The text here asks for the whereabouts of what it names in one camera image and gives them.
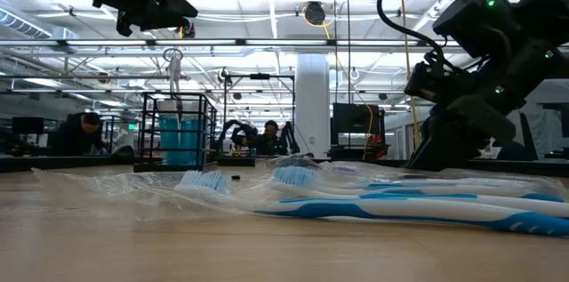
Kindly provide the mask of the black background monitor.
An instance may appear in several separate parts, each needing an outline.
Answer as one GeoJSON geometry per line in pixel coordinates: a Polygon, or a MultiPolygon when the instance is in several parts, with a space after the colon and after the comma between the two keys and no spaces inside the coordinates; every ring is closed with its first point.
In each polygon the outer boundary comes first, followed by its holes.
{"type": "Polygon", "coordinates": [[[44,132],[44,118],[12,117],[11,130],[16,134],[42,134],[44,132]]]}

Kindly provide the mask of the teal mouthwash bottle white cap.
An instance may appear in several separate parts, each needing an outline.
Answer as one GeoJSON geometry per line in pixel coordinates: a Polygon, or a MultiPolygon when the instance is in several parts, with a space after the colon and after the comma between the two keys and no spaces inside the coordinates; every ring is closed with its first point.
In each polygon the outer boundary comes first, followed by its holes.
{"type": "Polygon", "coordinates": [[[196,140],[196,163],[198,165],[202,165],[204,163],[204,145],[205,145],[205,140],[206,140],[206,136],[204,135],[206,133],[206,119],[204,117],[204,114],[200,114],[199,118],[198,118],[198,131],[199,133],[197,134],[197,140],[196,140]]]}
{"type": "Polygon", "coordinates": [[[197,102],[189,101],[183,104],[182,109],[185,113],[181,114],[180,128],[184,133],[180,134],[180,148],[184,151],[180,152],[179,161],[182,165],[195,165],[198,115],[193,114],[193,111],[197,111],[199,106],[197,102]]]}
{"type": "Polygon", "coordinates": [[[159,129],[161,130],[161,148],[163,163],[165,165],[178,164],[179,144],[178,114],[176,101],[163,100],[157,103],[159,112],[159,129]]]}

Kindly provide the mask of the bending person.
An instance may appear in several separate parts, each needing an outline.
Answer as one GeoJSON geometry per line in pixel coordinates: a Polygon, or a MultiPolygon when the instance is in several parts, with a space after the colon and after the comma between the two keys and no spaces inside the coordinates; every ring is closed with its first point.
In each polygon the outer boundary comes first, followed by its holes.
{"type": "Polygon", "coordinates": [[[102,140],[100,115],[94,112],[68,115],[53,136],[52,156],[74,157],[90,155],[92,149],[102,153],[108,152],[102,140]]]}

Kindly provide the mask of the white column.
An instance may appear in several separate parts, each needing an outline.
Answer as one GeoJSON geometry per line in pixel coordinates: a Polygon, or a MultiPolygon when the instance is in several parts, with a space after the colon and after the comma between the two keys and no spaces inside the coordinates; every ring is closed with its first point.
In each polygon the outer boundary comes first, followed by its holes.
{"type": "Polygon", "coordinates": [[[316,159],[330,148],[329,64],[325,54],[301,53],[295,71],[295,126],[301,153],[316,159]]]}

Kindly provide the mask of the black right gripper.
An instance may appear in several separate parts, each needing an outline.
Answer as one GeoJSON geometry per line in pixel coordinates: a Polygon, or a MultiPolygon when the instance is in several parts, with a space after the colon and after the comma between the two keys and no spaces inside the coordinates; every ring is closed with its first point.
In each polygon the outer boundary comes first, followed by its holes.
{"type": "Polygon", "coordinates": [[[421,143],[405,167],[422,171],[460,168],[479,157],[491,139],[512,142],[516,127],[507,118],[512,110],[512,100],[500,85],[451,83],[442,92],[442,107],[431,109],[422,123],[421,143]]]}

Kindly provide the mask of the clear plastic toothbrush wrapper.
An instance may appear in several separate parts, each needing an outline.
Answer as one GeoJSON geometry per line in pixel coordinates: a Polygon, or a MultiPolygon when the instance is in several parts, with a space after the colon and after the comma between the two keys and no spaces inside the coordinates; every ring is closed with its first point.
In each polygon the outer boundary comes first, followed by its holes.
{"type": "Polygon", "coordinates": [[[522,174],[493,173],[483,171],[471,171],[461,169],[444,170],[440,173],[407,170],[382,165],[373,165],[364,162],[322,162],[317,163],[312,159],[290,156],[278,157],[264,162],[257,161],[256,165],[270,170],[278,179],[296,183],[298,185],[311,186],[315,189],[329,188],[321,186],[321,181],[332,182],[357,182],[357,181],[397,181],[409,178],[432,178],[432,179],[459,179],[459,178],[492,178],[509,179],[516,181],[535,181],[549,186],[548,189],[527,189],[531,192],[563,195],[569,191],[559,180],[546,177],[534,177],[522,174]]]}
{"type": "Polygon", "coordinates": [[[86,176],[34,168],[52,205],[139,221],[249,214],[276,201],[269,177],[222,171],[120,173],[86,176]],[[239,175],[240,181],[232,181],[239,175]]]}

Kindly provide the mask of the blue white toothbrush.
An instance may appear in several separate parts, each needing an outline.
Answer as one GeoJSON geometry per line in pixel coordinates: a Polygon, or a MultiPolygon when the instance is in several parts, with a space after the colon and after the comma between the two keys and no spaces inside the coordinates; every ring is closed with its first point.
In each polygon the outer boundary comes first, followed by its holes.
{"type": "MultiPolygon", "coordinates": [[[[311,190],[316,190],[311,186],[305,186],[303,184],[298,185],[296,183],[285,182],[272,174],[273,183],[276,185],[278,189],[289,190],[294,192],[297,195],[306,196],[306,193],[309,193],[311,190]]],[[[461,201],[461,202],[471,202],[483,205],[496,205],[496,206],[505,206],[509,208],[515,208],[525,211],[533,211],[541,214],[552,215],[558,218],[569,219],[569,202],[564,201],[563,203],[556,203],[556,202],[548,202],[548,201],[532,201],[529,202],[521,202],[521,203],[500,203],[500,202],[493,202],[491,201],[489,204],[487,203],[480,203],[474,199],[453,199],[453,198],[444,198],[440,200],[450,200],[450,201],[461,201]]]]}
{"type": "Polygon", "coordinates": [[[459,178],[459,179],[409,178],[397,181],[357,181],[357,182],[321,181],[320,185],[335,189],[379,189],[379,188],[389,188],[389,187],[458,186],[458,185],[516,187],[523,189],[549,188],[547,184],[535,181],[516,181],[509,179],[492,179],[492,178],[459,178]]]}
{"type": "Polygon", "coordinates": [[[269,187],[280,192],[274,202],[252,213],[280,217],[352,217],[379,221],[442,222],[543,236],[569,238],[569,219],[496,205],[431,198],[304,197],[278,189],[272,176],[269,187]]]}
{"type": "Polygon", "coordinates": [[[308,197],[430,197],[474,199],[480,203],[491,201],[500,203],[521,203],[532,201],[548,201],[563,203],[559,195],[531,192],[527,189],[488,186],[423,186],[423,187],[388,187],[382,189],[316,189],[306,193],[308,197]]]}

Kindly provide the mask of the black background cabinet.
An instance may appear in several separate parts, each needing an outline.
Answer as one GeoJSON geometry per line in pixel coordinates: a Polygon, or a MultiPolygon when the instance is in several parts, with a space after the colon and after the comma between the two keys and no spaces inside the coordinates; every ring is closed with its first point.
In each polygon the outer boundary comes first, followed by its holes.
{"type": "Polygon", "coordinates": [[[384,113],[378,106],[334,103],[328,157],[376,161],[386,156],[384,113]]]}

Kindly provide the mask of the black background station frame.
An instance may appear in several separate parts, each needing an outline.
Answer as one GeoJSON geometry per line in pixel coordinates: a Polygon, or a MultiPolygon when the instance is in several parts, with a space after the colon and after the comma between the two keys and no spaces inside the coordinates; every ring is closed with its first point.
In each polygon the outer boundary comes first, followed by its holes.
{"type": "MultiPolygon", "coordinates": [[[[222,125],[232,119],[228,118],[228,96],[230,91],[233,89],[234,86],[237,86],[237,84],[239,82],[241,82],[244,78],[246,79],[250,79],[250,80],[257,80],[257,81],[270,81],[271,79],[275,79],[278,82],[282,82],[284,78],[289,78],[292,82],[295,81],[294,77],[292,76],[280,76],[280,75],[271,75],[268,73],[252,73],[252,74],[248,74],[248,75],[230,75],[229,73],[227,73],[226,71],[223,71],[223,73],[225,74],[224,76],[224,80],[223,80],[223,88],[222,88],[222,113],[223,113],[223,119],[222,119],[222,125]]],[[[295,127],[295,118],[293,118],[292,121],[285,121],[286,122],[291,122],[293,124],[293,134],[294,134],[294,127],[295,127]]],[[[281,129],[284,127],[283,126],[279,126],[279,131],[277,132],[277,136],[280,136],[281,133],[281,129]]],[[[249,154],[251,156],[259,156],[256,153],[255,149],[248,149],[249,150],[249,154]]]]}

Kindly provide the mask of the seated person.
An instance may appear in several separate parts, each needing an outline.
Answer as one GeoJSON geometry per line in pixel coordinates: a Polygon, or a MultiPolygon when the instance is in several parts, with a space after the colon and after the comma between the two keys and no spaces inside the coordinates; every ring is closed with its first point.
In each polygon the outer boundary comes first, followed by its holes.
{"type": "Polygon", "coordinates": [[[279,127],[273,120],[265,123],[263,134],[254,138],[251,147],[260,156],[282,156],[287,153],[287,147],[277,136],[279,127]]]}

